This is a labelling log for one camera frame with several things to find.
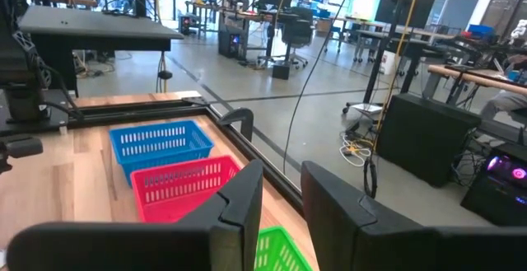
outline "white cable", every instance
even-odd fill
[[[351,151],[351,156],[357,157],[360,160],[359,163],[354,163],[353,161],[350,161],[346,157],[346,155],[344,155],[344,151],[343,151],[344,149],[349,151],[349,148],[352,145],[353,145],[353,142],[347,140],[346,137],[343,136],[343,145],[338,149],[338,151],[340,152],[340,155],[344,158],[344,160],[346,160],[346,162],[352,164],[355,167],[363,167],[364,164],[366,163],[366,157],[371,156],[371,150],[369,148],[358,148],[356,152]]]

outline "black metal frame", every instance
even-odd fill
[[[300,190],[251,144],[246,132],[244,136],[232,127],[230,122],[234,122],[237,119],[233,120],[229,116],[222,117],[209,104],[196,103],[195,100],[183,99],[122,105],[89,106],[80,107],[79,110],[84,114],[84,119],[78,120],[70,118],[67,124],[68,128],[90,128],[110,124],[205,115],[247,160],[261,160],[265,179],[303,216]]]

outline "concrete floor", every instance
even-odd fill
[[[251,42],[261,44],[260,33],[253,34]],[[208,33],[198,40],[189,37],[174,41],[167,54],[167,66],[174,73],[169,81],[170,91],[196,90],[221,113],[238,107],[254,112],[254,145],[276,166],[282,169],[283,149],[292,111],[315,63],[323,39],[314,38],[309,47],[297,53],[309,60],[307,68],[292,70],[288,81],[272,79],[270,70],[255,71],[244,68],[235,60],[217,53],[217,36]],[[296,112],[285,174],[299,185],[300,163],[311,160],[332,171],[349,184],[362,188],[361,168],[348,164],[338,152],[342,145],[339,135],[359,114],[350,110],[342,116],[347,101],[361,101],[371,71],[370,64],[353,64],[354,47],[343,44],[340,54],[337,43],[329,44],[305,89],[305,96]],[[274,54],[282,54],[284,45],[277,39]],[[159,53],[117,52],[115,71],[103,77],[79,80],[81,96],[106,96],[150,93],[155,90]],[[419,69],[411,92],[420,95],[428,73],[426,65]],[[391,76],[381,76],[373,101],[385,99]],[[448,88],[440,89],[436,99],[445,100]],[[478,112],[495,89],[480,89],[471,111]],[[509,122],[506,115],[498,119]],[[377,200],[393,210],[423,225],[489,226],[490,223],[462,208],[459,203],[466,192],[456,184],[436,189],[412,174],[383,159],[378,164],[379,188]]]

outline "office chair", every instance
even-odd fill
[[[302,64],[302,67],[305,68],[308,63],[307,59],[297,55],[296,49],[311,44],[313,39],[313,11],[306,7],[291,7],[290,12],[298,15],[298,18],[284,25],[282,41],[293,48],[292,53],[289,54],[291,65],[295,65],[296,69],[298,69],[300,64]]]

